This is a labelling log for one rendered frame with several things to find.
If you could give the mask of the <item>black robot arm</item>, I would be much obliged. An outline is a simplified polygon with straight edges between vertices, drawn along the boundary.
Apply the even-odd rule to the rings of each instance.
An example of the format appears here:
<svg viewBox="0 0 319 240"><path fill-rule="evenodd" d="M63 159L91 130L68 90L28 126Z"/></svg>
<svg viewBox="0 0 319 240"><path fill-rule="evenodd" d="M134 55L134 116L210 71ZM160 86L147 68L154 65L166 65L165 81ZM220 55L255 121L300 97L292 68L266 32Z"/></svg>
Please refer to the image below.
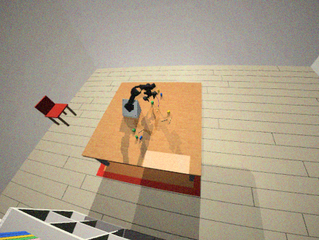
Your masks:
<svg viewBox="0 0 319 240"><path fill-rule="evenodd" d="M128 102L124 105L124 108L128 112L130 112L131 110L134 110L134 105L132 105L134 98L137 95L139 95L143 89L145 90L144 94L147 95L147 93L150 93L151 90L155 87L156 87L155 83L152 83L152 84L147 83L147 84L139 84L138 86L134 86L133 88L131 88L130 98L129 98ZM139 92L136 88L140 88L141 91Z"/></svg>

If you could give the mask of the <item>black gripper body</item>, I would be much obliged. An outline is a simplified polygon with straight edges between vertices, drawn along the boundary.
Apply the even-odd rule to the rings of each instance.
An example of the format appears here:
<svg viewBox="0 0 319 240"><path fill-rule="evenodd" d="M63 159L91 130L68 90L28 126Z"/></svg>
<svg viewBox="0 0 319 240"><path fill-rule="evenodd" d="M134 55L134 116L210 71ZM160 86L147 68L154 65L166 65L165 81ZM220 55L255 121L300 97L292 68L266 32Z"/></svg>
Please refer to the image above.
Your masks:
<svg viewBox="0 0 319 240"><path fill-rule="evenodd" d="M157 95L157 94L158 94L158 93L157 93L156 91L147 93L148 96L144 96L143 99L144 99L144 101L146 101L150 96L152 96L152 95Z"/></svg>

